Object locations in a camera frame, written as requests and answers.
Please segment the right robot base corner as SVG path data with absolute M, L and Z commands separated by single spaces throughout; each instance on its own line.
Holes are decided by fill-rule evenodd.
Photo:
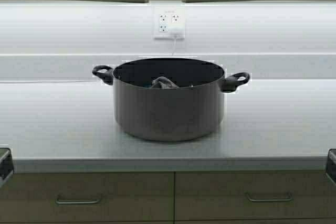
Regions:
M 336 166 L 336 160 L 335 160 L 335 148 L 334 148 L 328 151 L 327 162 L 325 166 L 326 175 L 333 182 L 334 185 L 336 184 L 335 166 Z

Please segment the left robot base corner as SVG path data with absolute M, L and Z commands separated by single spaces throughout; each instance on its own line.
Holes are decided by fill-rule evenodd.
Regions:
M 0 164 L 0 187 L 3 187 L 14 174 L 12 153 L 9 148 L 1 148 Z

